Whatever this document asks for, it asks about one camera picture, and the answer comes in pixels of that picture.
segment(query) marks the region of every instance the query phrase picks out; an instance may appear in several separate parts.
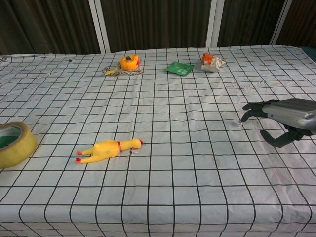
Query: yellow rubber chicken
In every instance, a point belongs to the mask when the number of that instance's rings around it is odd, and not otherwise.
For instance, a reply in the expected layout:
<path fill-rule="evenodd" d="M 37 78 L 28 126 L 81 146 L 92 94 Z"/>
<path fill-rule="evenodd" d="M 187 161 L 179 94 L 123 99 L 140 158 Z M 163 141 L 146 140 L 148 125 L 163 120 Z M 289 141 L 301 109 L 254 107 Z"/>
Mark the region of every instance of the yellow rubber chicken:
<path fill-rule="evenodd" d="M 77 155 L 89 155 L 92 156 L 80 159 L 76 158 L 78 163 L 91 163 L 101 161 L 103 159 L 107 159 L 110 157 L 116 157 L 121 151 L 128 149 L 139 149 L 144 144 L 144 142 L 140 139 L 132 139 L 128 141 L 113 141 L 107 140 L 105 142 L 95 143 L 93 147 L 85 151 L 77 151 Z"/>

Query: table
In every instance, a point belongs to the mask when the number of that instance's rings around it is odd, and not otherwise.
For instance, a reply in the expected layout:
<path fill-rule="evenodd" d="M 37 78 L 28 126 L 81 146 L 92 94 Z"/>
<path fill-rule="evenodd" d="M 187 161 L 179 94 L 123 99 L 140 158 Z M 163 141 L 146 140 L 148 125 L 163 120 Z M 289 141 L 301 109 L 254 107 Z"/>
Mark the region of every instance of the table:
<path fill-rule="evenodd" d="M 227 63 L 200 68 L 203 53 Z M 142 75 L 104 77 L 137 53 Z M 173 61 L 194 64 L 186 77 Z M 239 123 L 247 102 L 316 100 L 316 64 L 298 48 L 242 46 L 13 55 L 0 63 L 0 123 L 36 136 L 30 159 L 0 170 L 0 236 L 311 237 L 316 137 L 283 148 L 275 121 Z M 78 164 L 107 139 L 145 145 Z"/>

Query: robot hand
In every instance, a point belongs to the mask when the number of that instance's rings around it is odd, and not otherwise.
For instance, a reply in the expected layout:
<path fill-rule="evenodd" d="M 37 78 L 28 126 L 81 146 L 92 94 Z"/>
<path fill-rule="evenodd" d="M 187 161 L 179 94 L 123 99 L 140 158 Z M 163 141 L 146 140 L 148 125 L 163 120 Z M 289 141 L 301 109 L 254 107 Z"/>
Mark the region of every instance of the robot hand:
<path fill-rule="evenodd" d="M 267 131 L 261 130 L 262 137 L 274 147 L 283 147 L 294 140 L 316 134 L 316 102 L 303 99 L 269 100 L 259 103 L 248 103 L 243 107 L 248 110 L 241 118 L 246 122 L 251 116 L 270 118 L 280 122 L 287 133 L 273 138 Z"/>

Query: yellow packing tape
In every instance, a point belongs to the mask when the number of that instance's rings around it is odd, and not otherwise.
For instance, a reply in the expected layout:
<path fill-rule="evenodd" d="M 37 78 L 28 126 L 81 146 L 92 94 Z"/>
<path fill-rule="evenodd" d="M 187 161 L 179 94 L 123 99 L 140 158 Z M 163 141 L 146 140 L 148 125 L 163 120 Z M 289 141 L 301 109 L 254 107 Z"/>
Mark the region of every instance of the yellow packing tape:
<path fill-rule="evenodd" d="M 36 149 L 36 138 L 22 122 L 0 125 L 0 169 L 15 166 Z"/>

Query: green sachet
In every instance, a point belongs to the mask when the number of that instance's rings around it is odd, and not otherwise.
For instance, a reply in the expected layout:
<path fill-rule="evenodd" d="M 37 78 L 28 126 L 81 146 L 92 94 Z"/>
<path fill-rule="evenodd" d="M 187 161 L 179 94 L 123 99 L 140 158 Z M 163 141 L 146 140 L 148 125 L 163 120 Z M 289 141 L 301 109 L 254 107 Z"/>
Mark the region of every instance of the green sachet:
<path fill-rule="evenodd" d="M 194 65 L 173 62 L 169 67 L 166 68 L 166 70 L 171 73 L 186 76 L 190 71 L 192 71 L 193 67 Z"/>

